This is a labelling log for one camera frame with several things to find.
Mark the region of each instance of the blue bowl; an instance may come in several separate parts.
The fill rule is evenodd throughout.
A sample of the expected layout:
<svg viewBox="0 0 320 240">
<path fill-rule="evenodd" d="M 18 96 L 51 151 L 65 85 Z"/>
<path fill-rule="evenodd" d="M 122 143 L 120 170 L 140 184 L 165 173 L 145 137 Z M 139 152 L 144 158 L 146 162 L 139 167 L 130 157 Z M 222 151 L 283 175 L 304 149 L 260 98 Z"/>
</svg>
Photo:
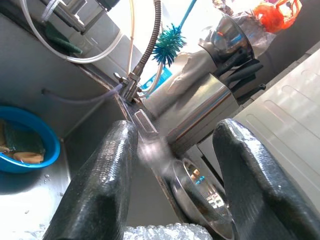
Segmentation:
<svg viewBox="0 0 320 240">
<path fill-rule="evenodd" d="M 59 140 L 51 128 L 39 117 L 16 107 L 0 106 L 0 119 L 24 125 L 34 130 L 40 135 L 45 148 L 43 162 L 35 164 L 16 161 L 0 153 L 0 171 L 17 174 L 27 173 L 36 169 L 45 168 L 58 159 L 60 154 Z"/>
</svg>

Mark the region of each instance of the flexible metal hose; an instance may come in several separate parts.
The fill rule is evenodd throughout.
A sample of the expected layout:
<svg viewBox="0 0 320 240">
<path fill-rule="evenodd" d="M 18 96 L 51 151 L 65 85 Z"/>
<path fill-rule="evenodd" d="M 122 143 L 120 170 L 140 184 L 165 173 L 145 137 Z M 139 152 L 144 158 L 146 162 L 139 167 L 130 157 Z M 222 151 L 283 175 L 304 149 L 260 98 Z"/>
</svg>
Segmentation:
<svg viewBox="0 0 320 240">
<path fill-rule="evenodd" d="M 133 70 L 133 73 L 137 76 L 141 76 L 141 73 L 149 60 L 152 51 L 155 48 L 158 35 L 160 32 L 160 26 L 161 26 L 161 14 L 162 14 L 162 4 L 161 0 L 154 0 L 154 11 L 155 11 L 155 17 L 154 17 L 154 26 L 152 35 L 148 44 L 148 47 L 146 48 L 143 56 L 141 57 L 139 63 L 136 65 L 136 67 Z"/>
</svg>

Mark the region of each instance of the blue brush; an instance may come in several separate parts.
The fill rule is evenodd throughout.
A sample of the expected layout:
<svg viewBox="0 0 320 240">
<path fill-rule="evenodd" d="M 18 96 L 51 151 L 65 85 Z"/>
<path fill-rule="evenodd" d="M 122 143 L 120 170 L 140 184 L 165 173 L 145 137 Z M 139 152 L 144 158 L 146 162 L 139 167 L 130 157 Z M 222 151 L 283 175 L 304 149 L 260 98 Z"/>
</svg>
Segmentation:
<svg viewBox="0 0 320 240">
<path fill-rule="evenodd" d="M 152 54 L 155 55 L 153 59 L 156 59 L 158 64 L 163 63 L 164 66 L 168 64 L 170 67 L 170 65 L 174 62 L 178 52 L 180 52 L 180 49 L 186 43 L 184 41 L 184 37 L 181 36 L 181 28 L 184 25 L 196 1 L 197 0 L 192 0 L 178 27 L 175 27 L 173 24 L 171 24 L 171 27 L 164 30 L 158 37 L 155 47 L 152 51 Z"/>
</svg>

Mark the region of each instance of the metal bowl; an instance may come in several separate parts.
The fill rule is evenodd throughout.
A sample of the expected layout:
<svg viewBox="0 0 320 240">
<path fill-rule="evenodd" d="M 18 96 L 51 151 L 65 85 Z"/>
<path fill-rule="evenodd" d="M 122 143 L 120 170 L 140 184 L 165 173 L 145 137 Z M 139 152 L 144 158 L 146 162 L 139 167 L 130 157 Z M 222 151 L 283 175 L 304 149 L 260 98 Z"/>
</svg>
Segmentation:
<svg viewBox="0 0 320 240">
<path fill-rule="evenodd" d="M 214 236 L 233 240 L 233 220 L 225 196 L 188 159 L 173 162 L 171 189 L 186 216 Z"/>
<path fill-rule="evenodd" d="M 238 24 L 222 11 L 214 9 L 212 25 L 201 32 L 199 45 L 212 57 L 219 67 L 239 49 L 246 52 L 247 58 L 239 62 L 241 65 L 255 58 L 253 48 Z"/>
</svg>

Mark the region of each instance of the sponge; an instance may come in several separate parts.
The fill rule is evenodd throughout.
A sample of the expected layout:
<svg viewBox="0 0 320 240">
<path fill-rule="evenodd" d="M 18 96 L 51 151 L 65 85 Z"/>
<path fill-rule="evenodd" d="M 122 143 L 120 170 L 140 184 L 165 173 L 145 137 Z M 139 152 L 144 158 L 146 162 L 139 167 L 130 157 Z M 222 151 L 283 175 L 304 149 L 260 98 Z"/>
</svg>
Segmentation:
<svg viewBox="0 0 320 240">
<path fill-rule="evenodd" d="M 41 137 L 26 126 L 6 122 L 4 136 L 6 146 L 12 152 L 31 152 L 43 155 L 46 151 Z"/>
<path fill-rule="evenodd" d="M 45 35 L 51 42 L 57 44 L 67 52 L 82 54 L 82 50 L 70 43 L 69 39 L 59 32 L 58 29 L 56 29 L 49 21 L 45 26 Z"/>
</svg>

